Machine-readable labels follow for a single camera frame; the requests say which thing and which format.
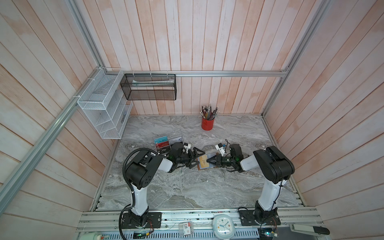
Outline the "clear acrylic card display stand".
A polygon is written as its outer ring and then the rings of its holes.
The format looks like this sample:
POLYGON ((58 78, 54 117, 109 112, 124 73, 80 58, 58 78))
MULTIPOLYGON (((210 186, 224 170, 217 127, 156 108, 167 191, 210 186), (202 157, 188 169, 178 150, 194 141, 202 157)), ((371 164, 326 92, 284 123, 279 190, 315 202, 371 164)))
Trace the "clear acrylic card display stand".
POLYGON ((158 135, 154 139, 162 137, 162 136, 167 136, 168 137, 168 142, 170 144, 170 147, 172 147, 173 144, 170 143, 170 139, 178 137, 178 136, 182 136, 183 137, 183 134, 182 134, 181 130, 174 130, 174 131, 168 132, 166 134, 158 135))

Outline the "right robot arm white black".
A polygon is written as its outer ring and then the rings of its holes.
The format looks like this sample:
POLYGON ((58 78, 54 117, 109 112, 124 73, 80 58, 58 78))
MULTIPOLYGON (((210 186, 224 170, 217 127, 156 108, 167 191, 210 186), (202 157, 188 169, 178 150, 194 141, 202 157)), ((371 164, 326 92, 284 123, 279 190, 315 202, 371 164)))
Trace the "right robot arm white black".
POLYGON ((265 183, 256 208, 268 213, 277 207, 282 187, 295 172, 293 163, 276 146, 256 150, 248 157, 244 157, 240 145, 233 144, 230 145, 229 154, 215 155, 207 159, 207 162, 239 173, 260 168, 265 183))

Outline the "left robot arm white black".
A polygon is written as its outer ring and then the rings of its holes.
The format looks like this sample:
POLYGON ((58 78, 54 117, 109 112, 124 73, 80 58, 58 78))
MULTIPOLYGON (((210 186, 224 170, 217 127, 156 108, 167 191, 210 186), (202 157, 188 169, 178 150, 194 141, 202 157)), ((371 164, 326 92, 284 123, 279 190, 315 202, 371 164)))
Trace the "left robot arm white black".
POLYGON ((199 164, 198 158, 206 152, 186 143, 174 143, 164 154, 149 148, 133 150, 123 163, 122 175, 132 193, 130 211, 142 217, 149 209, 147 203, 147 186, 157 171, 171 173, 179 167, 189 169, 199 164))

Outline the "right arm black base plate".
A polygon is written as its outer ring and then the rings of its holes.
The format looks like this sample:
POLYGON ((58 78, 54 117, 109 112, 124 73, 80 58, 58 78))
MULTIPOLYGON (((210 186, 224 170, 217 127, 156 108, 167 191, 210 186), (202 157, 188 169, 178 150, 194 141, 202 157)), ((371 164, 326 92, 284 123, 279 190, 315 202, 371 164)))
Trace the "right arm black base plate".
POLYGON ((239 208, 238 213, 242 226, 257 226, 263 225, 281 225, 277 208, 271 211, 264 211, 263 209, 248 210, 245 208, 239 208))

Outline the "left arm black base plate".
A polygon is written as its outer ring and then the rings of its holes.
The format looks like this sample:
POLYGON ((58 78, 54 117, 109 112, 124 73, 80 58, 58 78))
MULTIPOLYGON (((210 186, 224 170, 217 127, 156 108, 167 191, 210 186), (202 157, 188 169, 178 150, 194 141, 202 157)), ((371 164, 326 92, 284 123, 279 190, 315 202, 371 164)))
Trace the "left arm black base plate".
POLYGON ((149 229, 150 227, 160 228, 161 222, 161 212, 145 212, 143 216, 138 216, 129 211, 123 213, 120 226, 122 229, 149 229))

